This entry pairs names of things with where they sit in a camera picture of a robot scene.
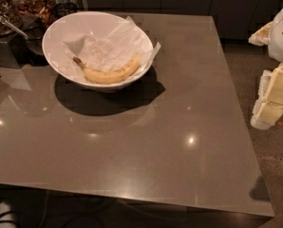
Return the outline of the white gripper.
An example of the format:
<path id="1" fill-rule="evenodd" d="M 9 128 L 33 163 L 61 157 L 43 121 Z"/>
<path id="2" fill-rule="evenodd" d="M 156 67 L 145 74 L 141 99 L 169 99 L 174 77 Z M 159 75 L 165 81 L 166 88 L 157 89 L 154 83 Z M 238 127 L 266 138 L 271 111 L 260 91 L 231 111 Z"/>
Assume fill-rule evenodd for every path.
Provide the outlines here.
<path id="1" fill-rule="evenodd" d="M 283 8 L 273 22 L 253 33 L 248 42 L 259 47 L 268 45 L 270 57 L 281 63 L 273 71 L 263 71 L 251 118 L 252 127 L 267 130 L 283 115 Z"/>

